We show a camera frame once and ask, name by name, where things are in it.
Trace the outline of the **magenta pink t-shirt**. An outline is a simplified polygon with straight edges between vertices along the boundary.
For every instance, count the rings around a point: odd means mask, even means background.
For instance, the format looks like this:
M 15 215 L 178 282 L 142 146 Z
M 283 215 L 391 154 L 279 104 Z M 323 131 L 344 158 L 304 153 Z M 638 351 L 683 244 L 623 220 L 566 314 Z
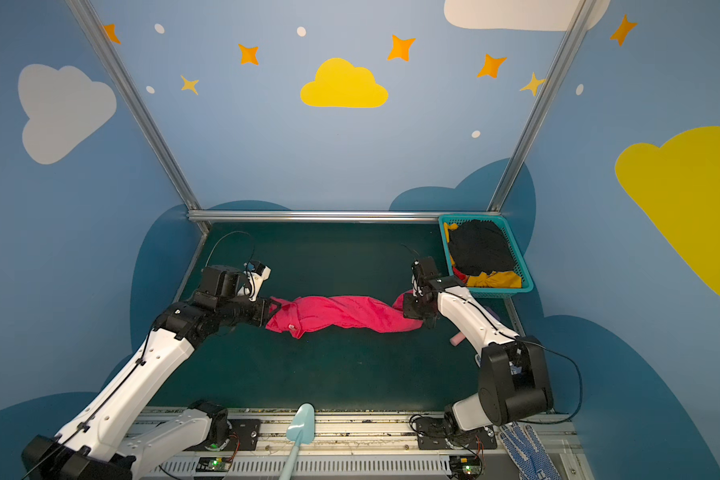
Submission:
M 367 296 L 308 296 L 287 301 L 272 297 L 281 307 L 271 308 L 272 317 L 265 328 L 288 333 L 300 339 L 306 333 L 336 326 L 343 329 L 370 329 L 377 333 L 402 333 L 417 330 L 423 320 L 404 316 L 404 295 L 392 305 Z

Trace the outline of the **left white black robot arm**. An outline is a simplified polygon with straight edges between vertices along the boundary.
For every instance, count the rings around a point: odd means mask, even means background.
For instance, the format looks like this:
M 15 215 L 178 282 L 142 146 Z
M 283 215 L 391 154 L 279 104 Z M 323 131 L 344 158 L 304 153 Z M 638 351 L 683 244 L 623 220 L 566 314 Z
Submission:
M 140 479 L 191 447 L 220 451 L 232 437 L 228 410 L 199 400 L 179 416 L 133 439 L 126 434 L 172 373 L 223 327 L 265 325 L 280 309 L 261 297 L 271 270 L 210 266 L 187 302 L 167 307 L 144 342 L 103 390 L 53 437 L 24 448 L 28 479 Z

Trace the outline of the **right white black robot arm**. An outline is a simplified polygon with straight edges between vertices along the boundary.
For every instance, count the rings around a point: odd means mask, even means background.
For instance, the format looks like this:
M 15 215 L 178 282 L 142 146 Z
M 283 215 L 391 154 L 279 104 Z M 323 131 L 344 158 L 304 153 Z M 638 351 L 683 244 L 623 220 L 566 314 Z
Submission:
M 453 323 L 476 352 L 478 386 L 445 409 L 448 432 L 501 426 L 551 410 L 554 397 L 544 348 L 522 337 L 480 305 L 464 282 L 443 276 L 434 259 L 412 263 L 412 291 L 403 296 L 406 318 Z

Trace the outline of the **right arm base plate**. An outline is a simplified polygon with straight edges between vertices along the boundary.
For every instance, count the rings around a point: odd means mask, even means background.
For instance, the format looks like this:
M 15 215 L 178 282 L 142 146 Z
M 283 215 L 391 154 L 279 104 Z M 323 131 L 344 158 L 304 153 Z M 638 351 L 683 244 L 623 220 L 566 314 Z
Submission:
M 497 438 L 492 425 L 462 431 L 450 430 L 443 418 L 413 415 L 408 424 L 420 450 L 495 450 Z

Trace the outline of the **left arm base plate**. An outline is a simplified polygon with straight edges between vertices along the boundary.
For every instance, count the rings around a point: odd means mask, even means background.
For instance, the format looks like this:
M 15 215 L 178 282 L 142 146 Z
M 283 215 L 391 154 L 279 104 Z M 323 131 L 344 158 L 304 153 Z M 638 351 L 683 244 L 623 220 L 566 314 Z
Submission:
M 212 426 L 207 439 L 188 448 L 188 451 L 254 451 L 257 447 L 261 424 L 259 419 L 228 419 L 225 426 L 221 424 Z

